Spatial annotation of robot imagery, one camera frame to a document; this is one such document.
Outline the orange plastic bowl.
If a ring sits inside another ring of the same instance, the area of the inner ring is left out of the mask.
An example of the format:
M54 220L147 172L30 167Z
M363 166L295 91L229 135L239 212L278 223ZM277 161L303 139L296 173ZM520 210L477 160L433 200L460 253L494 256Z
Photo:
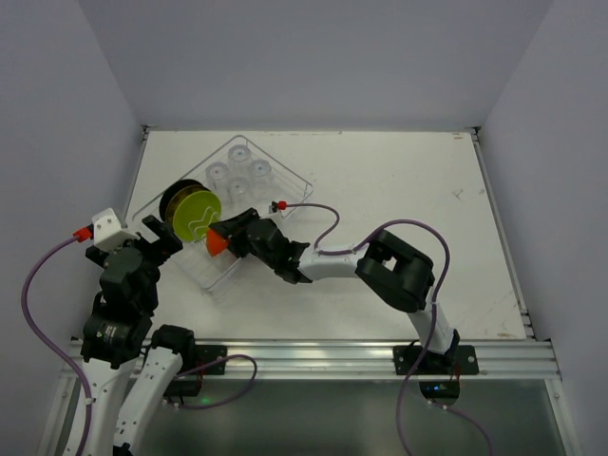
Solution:
M209 229L205 237L205 245L210 257L217 257L230 246L230 239L223 237L213 229Z

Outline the lime green plate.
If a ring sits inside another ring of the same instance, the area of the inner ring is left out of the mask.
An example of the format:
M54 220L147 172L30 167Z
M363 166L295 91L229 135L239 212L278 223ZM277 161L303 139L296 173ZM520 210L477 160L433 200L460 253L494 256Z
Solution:
M212 192L196 191L184 197L174 212L172 226L175 234L184 242L203 240L209 225L219 221L221 202Z

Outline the black plate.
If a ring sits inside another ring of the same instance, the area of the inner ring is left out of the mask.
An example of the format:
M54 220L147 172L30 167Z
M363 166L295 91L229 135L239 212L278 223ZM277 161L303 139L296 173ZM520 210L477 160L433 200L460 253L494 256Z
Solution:
M171 199L174 198L179 191L190 186L194 186L196 189L206 190L206 187L204 187L199 181L192 179L177 180L164 190L159 204L159 213L162 221L169 222L167 211Z

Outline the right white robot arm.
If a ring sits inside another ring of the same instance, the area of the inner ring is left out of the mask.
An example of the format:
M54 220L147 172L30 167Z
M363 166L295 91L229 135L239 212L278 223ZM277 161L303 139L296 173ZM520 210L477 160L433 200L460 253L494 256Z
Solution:
M388 228L407 224L427 230L444 248L444 267L433 274L433 261L400 239ZM446 240L432 227L412 219L397 219L376 228L362 241L342 250L321 250L319 242L297 242L283 235L271 218L250 208L209 226L206 249L216 257L225 251L234 257L256 257L277 276L291 284L326 278L358 278L384 303L408 314L423 344L423 356L445 366L455 362L460 342L457 330L447 323L437 297L447 275L450 251Z

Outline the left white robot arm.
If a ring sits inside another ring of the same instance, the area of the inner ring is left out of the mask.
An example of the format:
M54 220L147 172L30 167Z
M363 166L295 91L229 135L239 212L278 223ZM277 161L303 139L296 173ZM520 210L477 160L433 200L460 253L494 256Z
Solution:
M99 265L101 290L83 328L81 360L69 360L81 383L66 455L135 455L153 412L180 369L195 355L192 331L153 330L160 267L182 248L165 222L144 224L156 240L127 227L113 209L76 232L92 240L86 257Z

